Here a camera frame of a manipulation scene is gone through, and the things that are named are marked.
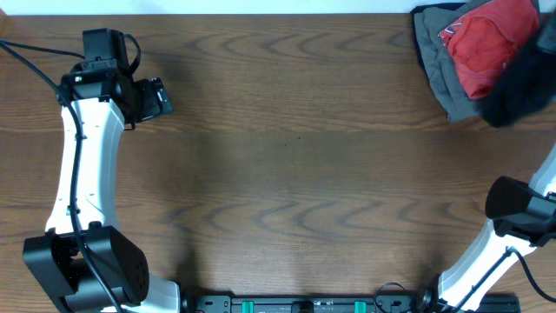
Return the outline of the black t-shirt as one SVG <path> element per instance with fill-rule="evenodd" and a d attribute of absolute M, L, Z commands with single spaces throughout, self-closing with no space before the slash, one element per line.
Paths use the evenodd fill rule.
<path fill-rule="evenodd" d="M 541 27 L 518 50 L 489 96 L 481 117 L 495 128 L 514 124 L 543 110 L 555 98 L 555 15 L 545 14 Z"/>

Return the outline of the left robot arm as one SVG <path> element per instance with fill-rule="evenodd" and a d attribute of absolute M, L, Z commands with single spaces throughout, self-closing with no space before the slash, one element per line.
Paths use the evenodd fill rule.
<path fill-rule="evenodd" d="M 135 80 L 132 36 L 83 33 L 83 59 L 56 87 L 63 159 L 45 231 L 23 244 L 23 260 L 61 312 L 177 312 L 177 283 L 149 272 L 144 253 L 119 230 L 116 164 L 123 132 L 172 110 L 158 78 Z"/>

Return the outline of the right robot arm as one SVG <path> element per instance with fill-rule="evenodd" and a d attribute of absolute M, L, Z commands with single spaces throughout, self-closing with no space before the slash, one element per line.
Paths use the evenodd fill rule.
<path fill-rule="evenodd" d="M 499 177 L 488 191 L 485 213 L 479 235 L 438 277 L 429 311 L 476 311 L 485 294 L 517 262 L 535 291 L 555 301 L 539 288 L 525 262 L 526 255 L 555 238 L 555 151 L 528 183 Z"/>

